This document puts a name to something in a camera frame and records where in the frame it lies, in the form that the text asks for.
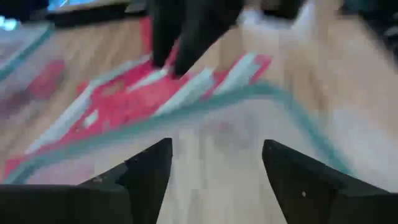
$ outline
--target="black plastic part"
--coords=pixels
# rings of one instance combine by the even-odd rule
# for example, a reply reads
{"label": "black plastic part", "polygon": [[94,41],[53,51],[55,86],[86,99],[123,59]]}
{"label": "black plastic part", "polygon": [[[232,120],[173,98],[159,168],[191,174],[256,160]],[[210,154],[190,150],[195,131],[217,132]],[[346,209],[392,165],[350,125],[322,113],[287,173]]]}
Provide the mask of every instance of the black plastic part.
{"label": "black plastic part", "polygon": [[0,185],[0,223],[131,224],[128,192],[69,185]]}
{"label": "black plastic part", "polygon": [[342,174],[276,141],[264,141],[262,160],[288,224],[385,223],[383,220],[396,219],[398,195]]}
{"label": "black plastic part", "polygon": [[134,223],[156,224],[172,165],[172,139],[165,138],[82,185],[96,189],[123,186]]}

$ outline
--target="teal border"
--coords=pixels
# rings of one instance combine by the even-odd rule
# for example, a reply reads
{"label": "teal border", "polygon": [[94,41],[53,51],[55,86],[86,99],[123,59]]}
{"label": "teal border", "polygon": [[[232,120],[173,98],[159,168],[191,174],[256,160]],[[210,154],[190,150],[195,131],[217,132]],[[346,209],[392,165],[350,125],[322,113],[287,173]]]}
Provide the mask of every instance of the teal border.
{"label": "teal border", "polygon": [[47,26],[47,30],[44,33],[33,41],[21,54],[19,54],[14,60],[12,60],[8,65],[0,70],[0,82],[3,81],[6,77],[8,77],[17,67],[19,67],[25,60],[31,55],[31,53],[35,52],[52,34],[53,34],[53,26],[52,25],[44,25]]}
{"label": "teal border", "polygon": [[118,139],[131,139],[139,132],[148,131],[156,126],[173,123],[176,119],[186,118],[193,113],[201,113],[232,105],[241,100],[261,98],[264,96],[282,103],[288,114],[293,118],[293,121],[296,122],[296,125],[298,125],[302,131],[307,132],[310,142],[313,144],[313,147],[318,150],[317,153],[319,153],[322,159],[326,159],[333,168],[345,174],[351,174],[351,170],[348,168],[348,164],[345,162],[344,157],[333,147],[328,138],[322,134],[316,122],[311,120],[306,111],[292,98],[292,95],[269,82],[264,82],[245,86],[222,95],[213,96],[206,101],[197,101],[170,113],[150,118],[147,121],[136,123],[132,126],[126,126],[119,130],[95,136],[39,155],[20,164],[6,179],[4,179],[3,183],[23,184],[35,170],[64,159],[73,159],[94,152],[98,150],[97,146],[110,145]]}

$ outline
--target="black object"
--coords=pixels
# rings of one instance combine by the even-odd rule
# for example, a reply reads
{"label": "black object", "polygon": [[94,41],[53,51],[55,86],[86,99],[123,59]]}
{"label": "black object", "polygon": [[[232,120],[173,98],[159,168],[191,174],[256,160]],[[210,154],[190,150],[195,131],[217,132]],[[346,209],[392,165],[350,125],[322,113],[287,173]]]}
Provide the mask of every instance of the black object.
{"label": "black object", "polygon": [[129,192],[134,223],[156,224],[169,182],[173,145],[165,138],[82,185],[99,189],[121,185]]}
{"label": "black object", "polygon": [[392,223],[398,195],[342,174],[273,140],[262,160],[288,224]]}
{"label": "black object", "polygon": [[166,138],[79,186],[0,185],[0,223],[156,224],[171,162]]}
{"label": "black object", "polygon": [[0,0],[0,16],[28,21],[30,15],[49,6],[49,0]]}
{"label": "black object", "polygon": [[264,9],[262,12],[266,16],[287,19],[293,21],[297,18],[305,0],[280,0],[275,9]]}
{"label": "black object", "polygon": [[243,4],[243,0],[151,0],[154,65],[164,66],[181,34],[174,74],[184,75],[236,23]]}
{"label": "black object", "polygon": [[52,11],[46,19],[54,22],[58,28],[86,26],[99,22],[117,21],[128,18],[140,18],[147,15],[147,0],[135,0],[139,4],[129,2],[113,2],[104,6],[76,9],[73,11]]}

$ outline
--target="teal stripe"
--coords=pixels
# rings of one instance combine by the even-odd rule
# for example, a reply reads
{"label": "teal stripe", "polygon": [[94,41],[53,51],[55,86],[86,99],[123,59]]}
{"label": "teal stripe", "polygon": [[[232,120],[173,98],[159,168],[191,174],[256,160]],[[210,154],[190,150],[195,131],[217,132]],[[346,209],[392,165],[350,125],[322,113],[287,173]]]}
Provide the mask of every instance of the teal stripe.
{"label": "teal stripe", "polygon": [[213,96],[207,101],[197,101],[184,108],[150,118],[147,121],[136,123],[132,126],[126,126],[119,130],[85,139],[61,149],[42,154],[22,163],[19,167],[13,170],[3,183],[23,184],[29,176],[41,167],[60,162],[64,159],[76,159],[83,155],[94,153],[101,150],[104,146],[111,146],[112,143],[117,142],[117,140],[133,139],[139,133],[151,130],[154,127],[173,124],[176,120],[187,118],[194,113],[202,113],[208,110],[218,109],[238,103],[241,100],[254,97],[271,98],[284,105],[284,108],[289,113],[295,124],[303,132],[306,132],[308,140],[317,150],[317,154],[319,154],[322,159],[328,161],[333,168],[345,174],[352,175],[344,157],[334,148],[328,138],[322,134],[318,125],[310,119],[306,111],[293,99],[292,95],[268,82],[265,82],[245,86],[229,93]]}
{"label": "teal stripe", "polygon": [[52,34],[54,29],[51,25],[48,25],[47,30],[33,43],[31,43],[21,54],[19,54],[14,60],[8,63],[0,70],[0,82],[8,77],[17,67],[19,67],[25,60],[35,52]]}

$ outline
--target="white stripe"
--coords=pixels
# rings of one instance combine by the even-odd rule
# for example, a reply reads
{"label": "white stripe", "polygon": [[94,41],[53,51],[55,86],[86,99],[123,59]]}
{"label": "white stripe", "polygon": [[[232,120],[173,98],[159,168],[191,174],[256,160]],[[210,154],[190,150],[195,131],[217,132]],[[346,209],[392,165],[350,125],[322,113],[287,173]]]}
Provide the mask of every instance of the white stripe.
{"label": "white stripe", "polygon": [[214,91],[214,95],[249,84],[251,78],[260,69],[255,54],[245,55],[228,73],[225,80]]}
{"label": "white stripe", "polygon": [[156,82],[157,80],[160,80],[161,78],[165,77],[169,72],[169,68],[165,67],[162,68],[161,70],[156,70],[152,72],[150,75],[146,76],[145,78],[140,79],[137,83],[135,83],[133,86],[130,86],[127,88],[127,92],[136,90],[139,87],[149,85],[151,83]]}
{"label": "white stripe", "polygon": [[213,85],[213,70],[205,68],[201,73],[194,76],[187,84],[181,87],[178,92],[154,113],[154,116],[172,111],[182,105],[198,100]]}
{"label": "white stripe", "polygon": [[61,139],[76,123],[77,120],[83,116],[84,112],[90,105],[90,96],[96,87],[109,82],[124,72],[130,70],[141,63],[150,59],[150,55],[146,55],[136,61],[128,61],[118,68],[101,75],[100,77],[89,82],[88,86],[84,89],[77,99],[61,114],[61,116],[26,150],[25,154],[35,152],[40,147],[51,142]]}

